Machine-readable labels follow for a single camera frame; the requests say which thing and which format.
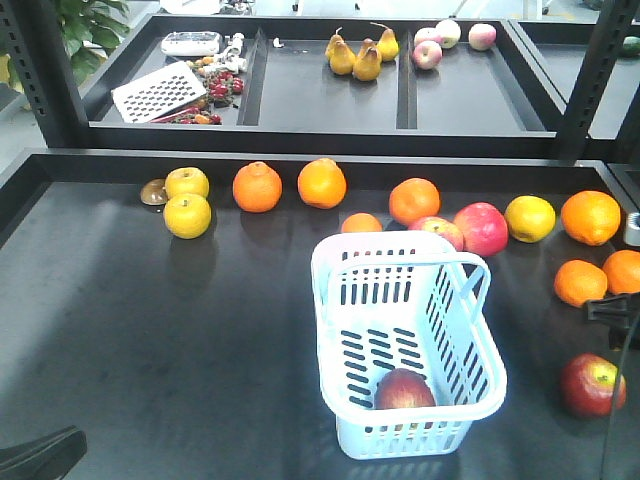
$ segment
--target yellow pear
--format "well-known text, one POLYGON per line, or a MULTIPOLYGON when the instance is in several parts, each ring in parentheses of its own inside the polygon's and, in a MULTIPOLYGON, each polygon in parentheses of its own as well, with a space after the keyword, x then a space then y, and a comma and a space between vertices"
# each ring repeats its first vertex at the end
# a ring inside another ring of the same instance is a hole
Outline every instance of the yellow pear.
MULTIPOLYGON (((376 46, 376 42, 374 42, 370 38, 365 38, 362 41, 362 45, 360 46, 360 51, 358 52, 358 55, 356 55, 356 57, 362 58, 364 54, 367 53, 367 49, 369 47, 375 47, 375 46, 376 46)), ((376 51, 378 52, 378 59, 382 62, 382 55, 380 55, 380 52, 377 49, 376 51)))
POLYGON ((369 47, 361 58, 353 65, 353 76, 362 82, 370 82, 378 78, 382 65, 376 47, 369 47))
POLYGON ((336 75, 348 75, 353 71, 356 62, 356 54, 342 40, 338 40, 333 47, 333 54, 329 59, 331 71, 336 75))
POLYGON ((342 27, 338 28, 335 33, 331 35, 329 43, 327 44, 327 48, 325 48, 324 50, 324 54, 327 57, 327 60, 331 60, 331 55, 333 54, 333 48, 336 46, 336 42, 344 42, 344 39, 339 33, 340 30, 342 30, 342 27))
POLYGON ((391 28, 383 25, 382 23, 371 22, 371 25, 377 25, 378 27, 384 28, 384 31, 380 36, 380 40, 378 40, 377 48, 380 55, 382 55, 383 62, 392 61, 400 52, 400 44, 396 40, 396 34, 391 28))

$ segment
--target black clamp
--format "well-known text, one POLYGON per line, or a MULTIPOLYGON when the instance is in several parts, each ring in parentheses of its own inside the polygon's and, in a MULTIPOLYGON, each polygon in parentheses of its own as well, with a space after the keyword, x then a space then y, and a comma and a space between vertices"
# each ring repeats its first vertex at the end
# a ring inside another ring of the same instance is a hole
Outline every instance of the black clamp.
MULTIPOLYGON (((620 350, 631 325, 640 315, 640 292, 589 300, 585 302, 583 309, 587 323, 600 323, 609 327, 609 347, 620 350)), ((633 332, 629 348, 640 350, 640 330, 633 332)))

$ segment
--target orange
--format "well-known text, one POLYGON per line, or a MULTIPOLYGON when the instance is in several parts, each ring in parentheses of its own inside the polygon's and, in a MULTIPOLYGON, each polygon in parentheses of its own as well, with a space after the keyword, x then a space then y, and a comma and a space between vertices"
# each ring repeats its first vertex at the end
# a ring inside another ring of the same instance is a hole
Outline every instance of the orange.
POLYGON ((408 227, 421 217, 431 217, 440 211, 440 192, 424 178, 409 178, 397 185, 389 196, 389 213, 408 227))
POLYGON ((560 218, 567 234, 587 245, 602 245, 620 226, 620 206, 610 195, 583 190, 562 206, 560 218))
POLYGON ((245 165, 233 178, 233 198, 246 212, 267 212, 278 204, 281 196, 282 179, 264 162, 245 165))
POLYGON ((179 193, 171 197, 162 213, 164 222, 176 237, 191 239, 202 235, 211 223, 211 206, 195 193, 179 193))
POLYGON ((562 301, 581 307, 587 300, 604 298, 607 275, 593 263, 569 260, 558 269, 553 289, 562 301))
POLYGON ((609 255, 602 266, 614 295, 640 292, 640 252, 618 250, 609 255))
POLYGON ((333 208, 347 193, 347 180, 331 158, 318 158, 307 163, 298 175, 298 193, 307 205, 333 208))
POLYGON ((370 213, 354 213, 345 218, 340 228, 342 233, 347 232, 381 232, 382 223, 370 213))

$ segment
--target cable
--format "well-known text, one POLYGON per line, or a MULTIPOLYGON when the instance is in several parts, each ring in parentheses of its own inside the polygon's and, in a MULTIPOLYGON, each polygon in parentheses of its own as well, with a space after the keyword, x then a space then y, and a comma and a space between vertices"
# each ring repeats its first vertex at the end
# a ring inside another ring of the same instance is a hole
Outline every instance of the cable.
POLYGON ((635 335, 636 328, 638 327, 638 323, 640 323, 640 311, 636 313, 635 318, 633 319, 633 323, 627 332, 627 336, 624 339, 624 343, 622 345, 622 352, 620 353, 620 362, 618 364, 618 371, 616 372, 616 381, 613 384, 613 396, 611 397, 611 413, 609 414, 609 423, 607 424, 607 431, 604 437, 604 447, 602 449, 602 459, 600 461, 600 480, 605 479, 605 473, 608 470, 609 463, 609 449, 611 447, 611 431, 613 429, 613 420, 616 412, 616 404, 618 403, 618 390, 620 389, 620 382, 622 379, 622 370, 624 368, 624 362, 627 359, 627 353, 629 352, 629 345, 631 344, 631 339, 635 335))

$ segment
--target shopping basket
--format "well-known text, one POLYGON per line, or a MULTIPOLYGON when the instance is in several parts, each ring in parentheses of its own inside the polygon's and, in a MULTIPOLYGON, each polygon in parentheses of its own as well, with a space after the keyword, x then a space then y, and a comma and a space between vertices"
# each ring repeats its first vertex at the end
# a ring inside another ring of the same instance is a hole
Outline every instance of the shopping basket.
POLYGON ((311 259, 320 388, 352 458, 446 454, 504 401, 507 376, 482 314, 490 271, 424 231, 344 233, 311 259), (421 374, 434 407, 377 410, 377 383, 421 374))

